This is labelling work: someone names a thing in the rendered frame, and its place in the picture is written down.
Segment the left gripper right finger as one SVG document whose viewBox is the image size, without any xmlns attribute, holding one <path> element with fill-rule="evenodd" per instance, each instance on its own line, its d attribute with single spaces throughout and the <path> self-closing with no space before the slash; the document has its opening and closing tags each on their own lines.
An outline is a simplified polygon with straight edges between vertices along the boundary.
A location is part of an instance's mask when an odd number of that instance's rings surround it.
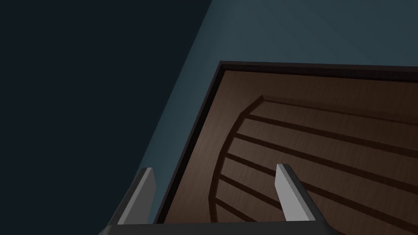
<svg viewBox="0 0 418 235">
<path fill-rule="evenodd" d="M 288 164 L 276 165 L 274 185 L 286 221 L 326 221 Z"/>
</svg>

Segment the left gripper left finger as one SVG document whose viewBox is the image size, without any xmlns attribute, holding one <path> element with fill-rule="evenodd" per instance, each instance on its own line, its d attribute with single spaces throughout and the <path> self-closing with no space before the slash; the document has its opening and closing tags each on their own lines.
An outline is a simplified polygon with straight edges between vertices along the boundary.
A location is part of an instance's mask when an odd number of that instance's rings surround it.
<svg viewBox="0 0 418 235">
<path fill-rule="evenodd" d="M 152 168 L 142 168 L 127 190 L 109 225 L 147 224 L 156 182 Z"/>
</svg>

